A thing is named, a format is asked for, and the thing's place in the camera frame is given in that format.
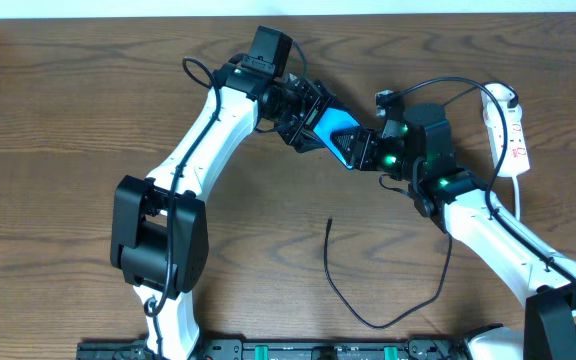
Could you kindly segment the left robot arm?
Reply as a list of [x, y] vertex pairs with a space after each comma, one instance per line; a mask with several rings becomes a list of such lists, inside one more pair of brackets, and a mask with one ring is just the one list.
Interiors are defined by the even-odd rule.
[[236, 148], [261, 120], [298, 153], [322, 147], [308, 129], [322, 87], [304, 75], [285, 74], [298, 44], [260, 26], [250, 50], [205, 71], [207, 98], [173, 152], [143, 178], [125, 176], [114, 194], [110, 262], [134, 287], [148, 325], [148, 359], [187, 359], [200, 337], [192, 290], [208, 252], [206, 202]]

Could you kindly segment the blue Galaxy smartphone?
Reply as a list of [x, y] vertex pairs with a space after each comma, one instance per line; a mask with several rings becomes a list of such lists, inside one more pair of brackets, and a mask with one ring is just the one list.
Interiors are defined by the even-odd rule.
[[348, 111], [328, 108], [315, 125], [313, 132], [343, 166], [352, 170], [353, 166], [348, 164], [343, 158], [341, 151], [334, 146], [331, 135], [335, 131], [346, 130], [359, 125], [360, 123]]

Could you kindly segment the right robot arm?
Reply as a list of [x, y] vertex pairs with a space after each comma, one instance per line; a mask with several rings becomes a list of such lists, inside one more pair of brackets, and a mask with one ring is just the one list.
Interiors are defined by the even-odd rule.
[[476, 175], [459, 166], [442, 106], [390, 105], [383, 128], [329, 109], [315, 127], [343, 165], [408, 184], [417, 211], [469, 247], [512, 291], [524, 327], [488, 327], [460, 343], [469, 359], [576, 359], [576, 261], [517, 220]]

